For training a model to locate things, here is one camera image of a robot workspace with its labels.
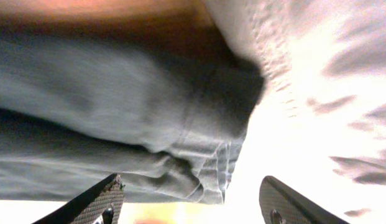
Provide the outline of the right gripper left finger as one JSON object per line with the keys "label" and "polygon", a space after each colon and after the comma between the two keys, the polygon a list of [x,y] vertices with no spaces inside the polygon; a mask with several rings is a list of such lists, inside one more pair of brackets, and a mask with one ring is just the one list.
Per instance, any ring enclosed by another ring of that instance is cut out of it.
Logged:
{"label": "right gripper left finger", "polygon": [[117,224],[124,203],[124,185],[111,174],[34,224]]}

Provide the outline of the black Nike t-shirt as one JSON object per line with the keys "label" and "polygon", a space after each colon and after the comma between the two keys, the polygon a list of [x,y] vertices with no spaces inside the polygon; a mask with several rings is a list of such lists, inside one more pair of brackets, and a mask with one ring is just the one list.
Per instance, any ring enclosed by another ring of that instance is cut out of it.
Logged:
{"label": "black Nike t-shirt", "polygon": [[117,173],[130,202],[221,204],[261,87],[253,69],[0,32],[0,200],[67,201]]}

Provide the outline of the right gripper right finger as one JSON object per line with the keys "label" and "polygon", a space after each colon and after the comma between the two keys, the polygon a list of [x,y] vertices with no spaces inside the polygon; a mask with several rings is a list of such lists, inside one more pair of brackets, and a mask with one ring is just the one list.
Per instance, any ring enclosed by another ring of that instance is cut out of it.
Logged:
{"label": "right gripper right finger", "polygon": [[259,204],[266,224],[348,224],[270,175],[260,185]]}

